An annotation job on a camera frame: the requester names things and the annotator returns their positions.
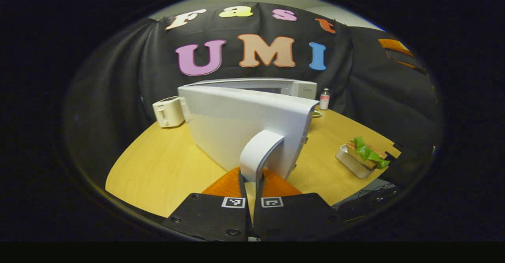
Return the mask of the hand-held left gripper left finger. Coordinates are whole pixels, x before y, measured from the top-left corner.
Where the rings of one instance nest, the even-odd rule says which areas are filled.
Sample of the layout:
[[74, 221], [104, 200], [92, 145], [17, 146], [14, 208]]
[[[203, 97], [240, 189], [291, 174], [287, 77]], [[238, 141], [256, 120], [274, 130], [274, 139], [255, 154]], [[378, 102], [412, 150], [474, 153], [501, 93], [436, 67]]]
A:
[[204, 241], [247, 241], [251, 217], [239, 167], [205, 188], [190, 193], [162, 226]]

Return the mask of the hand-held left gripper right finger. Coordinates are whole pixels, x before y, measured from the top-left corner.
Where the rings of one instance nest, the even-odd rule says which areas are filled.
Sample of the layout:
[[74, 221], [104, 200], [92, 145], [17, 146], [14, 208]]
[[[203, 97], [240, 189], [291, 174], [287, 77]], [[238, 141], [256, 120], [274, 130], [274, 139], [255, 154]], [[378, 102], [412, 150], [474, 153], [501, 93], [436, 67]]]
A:
[[347, 227], [320, 195], [302, 193], [276, 173], [263, 170], [252, 218], [252, 232], [260, 241], [321, 241]]

